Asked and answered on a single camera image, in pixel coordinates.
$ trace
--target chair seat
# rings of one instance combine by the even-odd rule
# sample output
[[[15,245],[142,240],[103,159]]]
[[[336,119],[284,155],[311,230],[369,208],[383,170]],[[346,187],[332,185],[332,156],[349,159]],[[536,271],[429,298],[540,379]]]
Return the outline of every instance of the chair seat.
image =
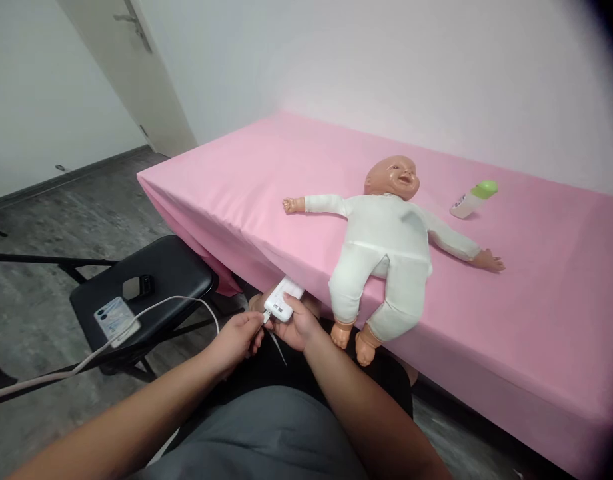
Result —
[[[107,342],[94,312],[115,297],[121,297],[126,280],[142,275],[151,275],[153,290],[146,297],[127,301],[134,314],[173,295],[204,297],[217,288],[218,282],[213,270],[178,237],[170,235],[157,239],[71,292],[71,306],[92,350]],[[173,330],[199,306],[199,302],[183,299],[163,303],[140,317],[141,328],[121,346]]]

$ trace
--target pink bed cover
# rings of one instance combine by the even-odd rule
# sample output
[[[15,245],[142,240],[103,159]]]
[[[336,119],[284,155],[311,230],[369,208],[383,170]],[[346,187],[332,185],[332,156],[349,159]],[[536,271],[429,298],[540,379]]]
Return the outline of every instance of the pink bed cover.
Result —
[[[169,227],[239,289],[290,275],[330,305],[346,221],[285,215],[281,200],[360,195],[378,159],[408,155],[415,202],[501,255],[501,275],[432,249],[420,324],[387,347],[578,478],[613,432],[613,197],[277,113],[138,174]],[[476,183],[500,192],[468,220],[448,208]],[[371,278],[359,326],[384,298]]]

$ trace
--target hand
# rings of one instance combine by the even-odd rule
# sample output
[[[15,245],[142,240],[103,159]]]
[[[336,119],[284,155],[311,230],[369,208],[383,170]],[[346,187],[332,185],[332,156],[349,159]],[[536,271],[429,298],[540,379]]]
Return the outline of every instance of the hand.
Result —
[[[246,311],[233,315],[205,352],[215,363],[217,373],[228,377],[247,353],[255,355],[265,332],[260,328],[264,315]]]
[[[494,257],[490,249],[481,250],[469,263],[476,268],[489,270],[491,272],[506,270],[502,262],[502,257]]]
[[[285,213],[305,211],[305,198],[300,197],[298,199],[284,199],[282,200],[282,206],[285,208]]]
[[[318,319],[297,298],[284,293],[285,302],[293,309],[293,316],[287,323],[268,321],[265,328],[280,337],[289,347],[304,351],[308,342],[322,331]]]

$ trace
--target doll head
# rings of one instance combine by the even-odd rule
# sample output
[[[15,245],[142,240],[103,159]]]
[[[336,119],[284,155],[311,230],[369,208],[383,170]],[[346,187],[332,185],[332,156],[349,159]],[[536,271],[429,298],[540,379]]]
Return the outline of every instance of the doll head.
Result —
[[[364,181],[367,195],[392,193],[404,201],[411,200],[419,188],[420,179],[415,174],[415,163],[404,155],[380,160]]]

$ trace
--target door handle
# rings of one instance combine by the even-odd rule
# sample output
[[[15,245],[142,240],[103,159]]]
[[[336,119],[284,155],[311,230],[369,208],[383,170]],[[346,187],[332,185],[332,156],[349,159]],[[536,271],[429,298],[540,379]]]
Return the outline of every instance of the door handle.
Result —
[[[130,15],[114,15],[113,19],[115,21],[128,21],[131,23],[138,23],[138,19]]]
[[[135,10],[133,9],[133,5],[131,5],[131,0],[125,0],[125,5],[127,6],[127,10],[129,11],[128,15],[114,15],[113,19],[115,21],[126,21],[135,25],[135,33],[142,40],[142,44],[145,46],[145,49],[152,53],[151,46],[149,45],[149,41],[147,40],[147,36],[145,35],[145,31],[140,25],[140,20],[138,16],[135,14]]]

